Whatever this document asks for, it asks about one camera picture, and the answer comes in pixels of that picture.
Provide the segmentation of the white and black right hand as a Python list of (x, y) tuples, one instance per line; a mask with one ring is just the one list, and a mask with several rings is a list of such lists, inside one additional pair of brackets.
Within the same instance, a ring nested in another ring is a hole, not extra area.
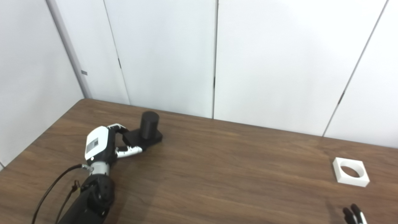
[(347, 224), (368, 224), (364, 213), (353, 203), (349, 208), (343, 208), (344, 220)]

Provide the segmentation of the white and black left hand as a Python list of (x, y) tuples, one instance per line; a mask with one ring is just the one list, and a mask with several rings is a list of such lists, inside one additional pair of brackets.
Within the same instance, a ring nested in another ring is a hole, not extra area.
[(144, 150), (139, 146), (115, 146), (116, 134), (127, 132), (128, 129), (120, 124), (99, 126), (92, 130), (87, 136), (84, 153), (87, 164), (91, 166), (95, 162), (105, 162), (112, 165), (119, 158), (142, 153)]

